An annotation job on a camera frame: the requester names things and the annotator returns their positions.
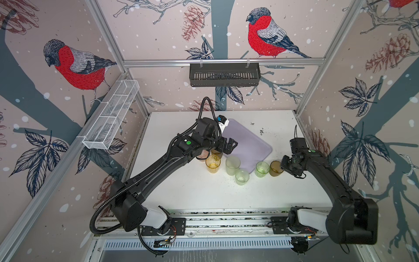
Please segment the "brown textured glass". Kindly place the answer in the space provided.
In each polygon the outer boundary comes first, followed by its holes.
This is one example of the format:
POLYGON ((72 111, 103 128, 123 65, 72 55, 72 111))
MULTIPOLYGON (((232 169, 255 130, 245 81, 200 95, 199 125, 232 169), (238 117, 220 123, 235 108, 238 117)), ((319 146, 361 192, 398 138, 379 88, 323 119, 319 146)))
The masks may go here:
POLYGON ((274 160, 270 163, 270 175, 272 177, 277 177, 283 173, 283 169, 281 166, 281 162, 278 160, 274 160))

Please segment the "bright green glass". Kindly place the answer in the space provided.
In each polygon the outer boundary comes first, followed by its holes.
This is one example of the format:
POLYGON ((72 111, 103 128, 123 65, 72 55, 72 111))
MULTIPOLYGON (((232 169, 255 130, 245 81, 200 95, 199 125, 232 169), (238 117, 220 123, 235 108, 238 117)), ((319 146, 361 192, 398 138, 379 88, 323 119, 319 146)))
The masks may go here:
POLYGON ((263 178, 270 172, 270 165, 266 162, 260 161, 256 164, 255 175, 258 178, 263 178))

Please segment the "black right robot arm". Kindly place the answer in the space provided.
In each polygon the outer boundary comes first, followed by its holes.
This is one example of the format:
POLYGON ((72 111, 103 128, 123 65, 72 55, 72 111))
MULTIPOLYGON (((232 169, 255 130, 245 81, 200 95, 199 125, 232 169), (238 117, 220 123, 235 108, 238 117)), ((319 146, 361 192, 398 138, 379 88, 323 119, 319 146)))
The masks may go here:
POLYGON ((337 244, 376 244, 379 210, 376 202, 353 191, 330 167, 321 152, 307 146, 305 138, 291 139, 290 147, 292 155, 282 158, 281 168, 299 179, 308 171, 316 178, 332 203, 327 215, 311 209, 298 209, 298 222, 326 232, 337 244))

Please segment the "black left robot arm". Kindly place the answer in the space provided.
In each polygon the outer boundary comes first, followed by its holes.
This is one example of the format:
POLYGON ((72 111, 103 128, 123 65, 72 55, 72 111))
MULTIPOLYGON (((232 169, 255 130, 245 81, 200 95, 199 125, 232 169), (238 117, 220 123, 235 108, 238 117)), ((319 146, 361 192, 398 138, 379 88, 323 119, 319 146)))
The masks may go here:
POLYGON ((232 153, 238 143, 233 138, 222 136, 227 121, 223 115, 216 119, 204 117, 197 120, 190 131, 174 137, 167 152, 147 169, 126 182, 113 183, 110 210, 125 231, 132 231, 140 225, 168 229, 169 213, 162 207, 148 209, 143 202, 166 178, 203 151, 232 153))

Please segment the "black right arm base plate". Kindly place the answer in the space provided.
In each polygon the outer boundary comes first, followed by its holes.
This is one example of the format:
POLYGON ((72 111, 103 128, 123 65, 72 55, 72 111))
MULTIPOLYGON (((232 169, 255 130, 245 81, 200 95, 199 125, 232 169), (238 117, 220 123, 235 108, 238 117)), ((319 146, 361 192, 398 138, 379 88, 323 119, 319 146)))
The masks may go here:
POLYGON ((267 223, 267 227, 273 230, 275 235, 285 234, 304 234, 313 235, 317 234, 318 230, 303 226, 299 223, 291 224, 288 217, 271 217, 271 220, 267 223))

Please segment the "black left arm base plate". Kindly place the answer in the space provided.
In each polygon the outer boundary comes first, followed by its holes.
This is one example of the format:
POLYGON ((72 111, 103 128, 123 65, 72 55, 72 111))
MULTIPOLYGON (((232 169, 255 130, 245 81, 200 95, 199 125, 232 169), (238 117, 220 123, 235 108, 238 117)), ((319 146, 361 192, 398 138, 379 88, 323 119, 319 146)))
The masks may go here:
POLYGON ((183 236, 185 234, 185 218, 169 218, 160 228, 142 226, 141 236, 183 236))

